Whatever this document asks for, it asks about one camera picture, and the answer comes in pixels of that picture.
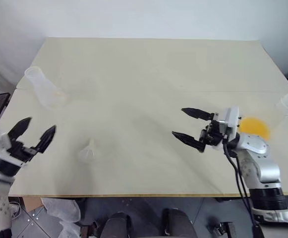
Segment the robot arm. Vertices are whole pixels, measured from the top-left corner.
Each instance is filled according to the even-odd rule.
[[[237,172],[244,178],[250,192],[250,211],[256,222],[253,231],[257,237],[277,237],[278,232],[285,232],[282,237],[288,238],[288,207],[281,187],[280,169],[271,159],[269,146],[262,138],[236,132],[238,107],[231,107],[221,115],[192,108],[182,111],[211,122],[201,131],[199,140],[173,132],[177,139],[201,153],[206,145],[216,149],[225,146],[228,156],[239,160]]]
[[[8,194],[14,176],[37,153],[44,153],[56,132],[56,126],[52,126],[41,136],[37,146],[24,147],[17,138],[28,128],[30,120],[31,118],[21,120],[8,134],[0,132],[0,238],[11,237]]]

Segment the orange object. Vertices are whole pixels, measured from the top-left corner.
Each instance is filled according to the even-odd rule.
[[[240,121],[239,132],[261,136],[264,140],[269,140],[270,130],[265,122],[257,118],[244,118]]]

